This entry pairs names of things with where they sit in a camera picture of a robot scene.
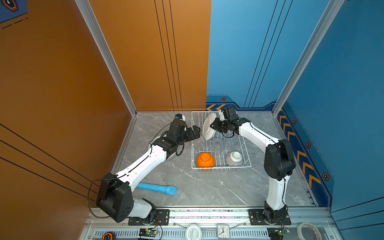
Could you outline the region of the white plate teal rim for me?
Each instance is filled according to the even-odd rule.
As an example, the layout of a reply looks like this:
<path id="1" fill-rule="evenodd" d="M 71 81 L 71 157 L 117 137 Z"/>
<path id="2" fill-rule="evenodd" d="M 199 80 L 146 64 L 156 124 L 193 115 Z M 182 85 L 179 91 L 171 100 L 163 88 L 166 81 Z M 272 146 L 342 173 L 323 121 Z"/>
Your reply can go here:
<path id="1" fill-rule="evenodd" d="M 165 161 L 171 160 L 174 157 L 176 157 L 176 152 L 174 152 L 172 154 L 168 154 L 167 152 L 163 151 L 162 147 L 156 146 L 154 141 L 149 143 L 148 152 L 150 153 L 150 155 L 152 157 L 154 157 L 154 156 L 163 157 Z"/>

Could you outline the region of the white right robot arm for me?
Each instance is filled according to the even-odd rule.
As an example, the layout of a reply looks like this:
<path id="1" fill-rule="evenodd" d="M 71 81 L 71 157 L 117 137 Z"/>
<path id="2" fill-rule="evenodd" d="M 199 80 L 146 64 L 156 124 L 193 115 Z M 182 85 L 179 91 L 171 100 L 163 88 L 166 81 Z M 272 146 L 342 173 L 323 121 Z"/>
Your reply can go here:
<path id="1" fill-rule="evenodd" d="M 288 215 L 286 204 L 288 182 L 296 168 L 291 143 L 287 139 L 279 140 L 268 135 L 245 118 L 233 121 L 215 118 L 210 128 L 222 134 L 231 131 L 248 139 L 264 152 L 264 169 L 269 176 L 268 196 L 263 211 L 264 220 L 270 225 L 282 223 Z"/>

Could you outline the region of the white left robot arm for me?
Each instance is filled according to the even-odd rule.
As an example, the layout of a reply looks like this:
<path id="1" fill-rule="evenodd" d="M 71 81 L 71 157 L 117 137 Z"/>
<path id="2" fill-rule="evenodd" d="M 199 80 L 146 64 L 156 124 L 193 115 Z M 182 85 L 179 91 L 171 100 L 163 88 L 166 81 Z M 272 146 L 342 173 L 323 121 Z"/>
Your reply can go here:
<path id="1" fill-rule="evenodd" d="M 124 170 L 107 173 L 100 179 L 96 205 L 115 222 L 126 218 L 139 218 L 151 223 L 157 207 L 150 201 L 135 199 L 133 191 L 138 184 L 159 164 L 177 155 L 179 146 L 200 138 L 201 129 L 188 127 L 182 115 L 176 115 L 166 133 L 154 138 L 150 148 Z"/>

